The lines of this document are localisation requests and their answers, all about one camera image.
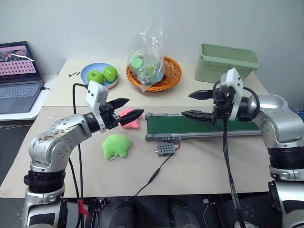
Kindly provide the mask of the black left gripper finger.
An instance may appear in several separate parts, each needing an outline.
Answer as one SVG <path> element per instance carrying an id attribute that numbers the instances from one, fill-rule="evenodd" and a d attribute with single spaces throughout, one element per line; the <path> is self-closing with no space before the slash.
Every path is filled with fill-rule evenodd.
<path id="1" fill-rule="evenodd" d="M 120 126 L 139 126 L 139 119 L 142 118 L 143 109 L 124 109 L 120 112 Z"/>
<path id="2" fill-rule="evenodd" d="M 109 110 L 115 110 L 123 107 L 127 102 L 129 102 L 128 98 L 117 98 L 108 102 Z"/>

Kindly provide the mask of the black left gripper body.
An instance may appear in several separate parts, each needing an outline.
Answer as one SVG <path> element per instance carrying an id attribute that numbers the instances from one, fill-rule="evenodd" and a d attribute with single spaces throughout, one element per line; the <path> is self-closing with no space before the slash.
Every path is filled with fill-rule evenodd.
<path id="1" fill-rule="evenodd" d="M 117 108 L 119 108 L 117 101 L 106 102 L 99 107 L 101 118 L 108 130 L 118 126 L 117 115 L 115 114 Z"/>

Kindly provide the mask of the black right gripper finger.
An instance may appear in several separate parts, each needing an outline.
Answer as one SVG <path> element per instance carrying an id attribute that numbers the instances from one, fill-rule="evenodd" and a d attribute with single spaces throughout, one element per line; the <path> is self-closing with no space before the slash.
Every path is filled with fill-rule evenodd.
<path id="1" fill-rule="evenodd" d="M 213 99 L 213 91 L 212 90 L 198 90 L 198 91 L 190 93 L 188 95 L 188 97 L 196 99 L 196 100 Z"/>
<path id="2" fill-rule="evenodd" d="M 195 121 L 203 121 L 215 125 L 217 117 L 213 113 L 206 113 L 198 110 L 188 110 L 181 112 L 181 114 L 189 119 Z"/>

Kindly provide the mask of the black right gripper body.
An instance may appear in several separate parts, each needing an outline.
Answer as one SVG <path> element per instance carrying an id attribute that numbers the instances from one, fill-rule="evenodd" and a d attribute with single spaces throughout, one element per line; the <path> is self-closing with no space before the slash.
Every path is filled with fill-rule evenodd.
<path id="1" fill-rule="evenodd" d="M 233 98 L 235 90 L 233 87 L 220 87 L 219 84 L 214 84 L 212 89 L 212 96 L 214 100 L 213 114 L 218 119 L 225 119 L 229 117 L 232 112 Z"/>

